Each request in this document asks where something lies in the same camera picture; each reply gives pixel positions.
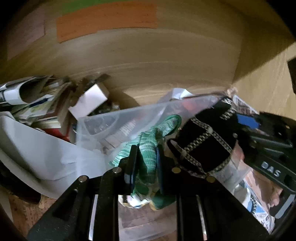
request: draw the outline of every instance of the orange paper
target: orange paper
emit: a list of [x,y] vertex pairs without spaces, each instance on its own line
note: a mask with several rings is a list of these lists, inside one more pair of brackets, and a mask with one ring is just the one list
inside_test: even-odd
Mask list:
[[138,1],[98,4],[57,19],[57,40],[63,42],[98,30],[156,28],[156,5]]

